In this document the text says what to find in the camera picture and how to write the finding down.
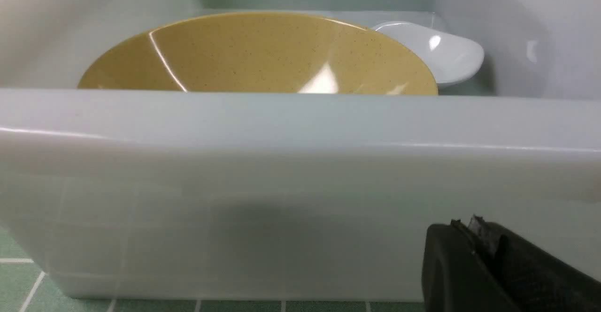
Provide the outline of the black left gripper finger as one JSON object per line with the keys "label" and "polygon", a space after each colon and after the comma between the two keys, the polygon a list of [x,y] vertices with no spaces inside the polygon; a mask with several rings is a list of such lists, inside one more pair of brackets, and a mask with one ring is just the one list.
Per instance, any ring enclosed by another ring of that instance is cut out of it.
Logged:
{"label": "black left gripper finger", "polygon": [[598,280],[510,229],[472,216],[426,231],[427,312],[598,312]]}

